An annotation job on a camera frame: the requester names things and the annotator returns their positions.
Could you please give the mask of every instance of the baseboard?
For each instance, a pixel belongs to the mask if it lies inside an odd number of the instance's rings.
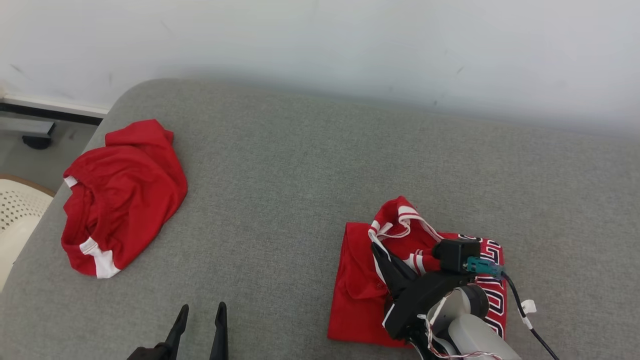
[[[41,110],[57,111],[60,113],[81,115],[85,117],[103,119],[108,109],[94,108],[92,106],[82,106],[75,104],[67,104],[65,102],[37,99],[21,95],[6,94],[2,98],[5,104],[23,106],[27,108],[35,108]]]
[[[63,102],[43,101],[18,95],[5,95],[0,98],[0,111],[7,111],[30,117],[64,120],[98,126],[108,110],[78,106]]]

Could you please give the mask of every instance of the white wall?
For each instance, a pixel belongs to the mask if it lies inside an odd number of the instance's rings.
[[[631,129],[636,0],[0,0],[9,94],[108,108],[165,76],[263,74],[447,113]]]

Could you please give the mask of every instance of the white cable tie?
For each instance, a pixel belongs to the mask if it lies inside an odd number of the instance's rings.
[[[533,325],[531,325],[531,322],[529,321],[528,317],[523,317],[522,318],[522,322],[527,326],[527,328],[529,328],[529,330],[533,329]]]
[[[537,311],[536,303],[531,299],[523,301],[520,305],[522,305],[525,314],[535,313]]]

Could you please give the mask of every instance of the red jersey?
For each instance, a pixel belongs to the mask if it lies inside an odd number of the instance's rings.
[[[440,269],[440,262],[431,251],[443,238],[480,241],[481,257],[504,265],[502,247],[498,243],[456,233],[438,233],[402,196],[382,205],[371,225],[347,223],[327,336],[332,340],[405,347],[403,341],[393,340],[382,326],[388,290],[374,261],[371,243],[383,243],[383,248],[404,259],[418,275],[424,275]],[[484,321],[504,339],[505,280],[480,275],[476,277],[476,284],[489,298],[489,313]]]
[[[172,143],[158,121],[134,122],[65,171],[72,195],[61,242],[72,268],[112,277],[156,237],[187,194]]]

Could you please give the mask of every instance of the gray upholstery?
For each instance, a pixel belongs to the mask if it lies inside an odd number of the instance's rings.
[[[148,118],[175,132],[182,207],[128,268],[93,279],[60,247],[61,189],[0,295],[2,359],[125,359],[164,340],[184,303],[179,359],[207,359],[221,300],[232,359],[413,359],[326,338],[345,222],[401,194],[436,229],[504,246],[560,358],[637,358],[637,144],[157,80],[128,91],[88,148]],[[547,358],[510,301],[509,344]]]

